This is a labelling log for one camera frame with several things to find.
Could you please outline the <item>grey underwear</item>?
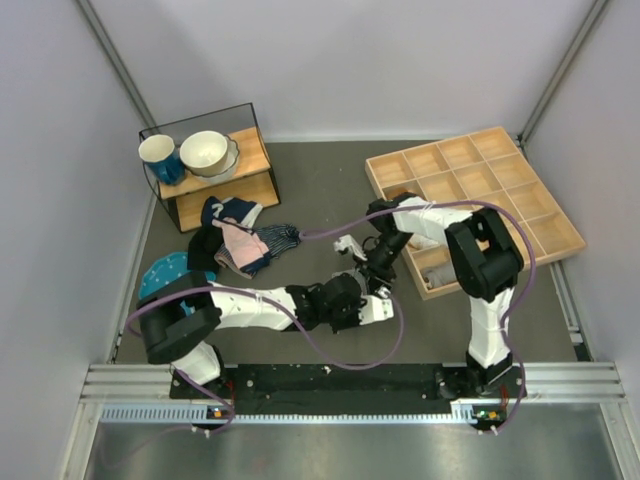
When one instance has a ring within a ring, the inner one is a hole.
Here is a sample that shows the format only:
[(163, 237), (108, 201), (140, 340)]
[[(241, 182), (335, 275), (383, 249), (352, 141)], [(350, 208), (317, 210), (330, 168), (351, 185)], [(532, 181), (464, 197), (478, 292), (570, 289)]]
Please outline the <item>grey underwear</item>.
[(354, 268), (350, 275), (356, 279), (364, 295), (371, 295), (376, 291), (376, 277), (368, 268)]

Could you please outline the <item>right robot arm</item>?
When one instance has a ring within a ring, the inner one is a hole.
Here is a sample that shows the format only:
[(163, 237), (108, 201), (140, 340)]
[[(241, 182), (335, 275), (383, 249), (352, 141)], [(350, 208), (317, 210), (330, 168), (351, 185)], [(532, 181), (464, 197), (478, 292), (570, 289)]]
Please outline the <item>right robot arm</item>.
[(502, 385), (513, 365), (508, 324), (525, 261), (507, 227), (517, 223), (510, 213), (486, 201), (474, 201), (474, 210), (463, 210), (462, 204), (437, 205), (411, 193), (373, 201), (367, 214), (381, 233), (381, 244), (367, 257), (386, 270), (413, 235), (448, 249), (448, 273), (470, 301), (467, 388), (487, 396)]

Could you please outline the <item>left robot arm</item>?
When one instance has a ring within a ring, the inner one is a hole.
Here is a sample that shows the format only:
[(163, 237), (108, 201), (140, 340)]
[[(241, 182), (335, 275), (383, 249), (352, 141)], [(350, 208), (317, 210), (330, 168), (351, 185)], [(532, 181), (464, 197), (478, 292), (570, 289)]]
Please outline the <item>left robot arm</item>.
[(256, 290), (229, 287), (202, 272), (189, 272), (143, 296), (127, 327), (138, 325), (148, 363), (173, 365), (203, 395), (212, 397), (227, 382), (219, 350), (206, 342), (213, 331), (302, 333), (326, 324), (337, 333), (378, 321), (377, 301), (347, 273), (326, 283)]

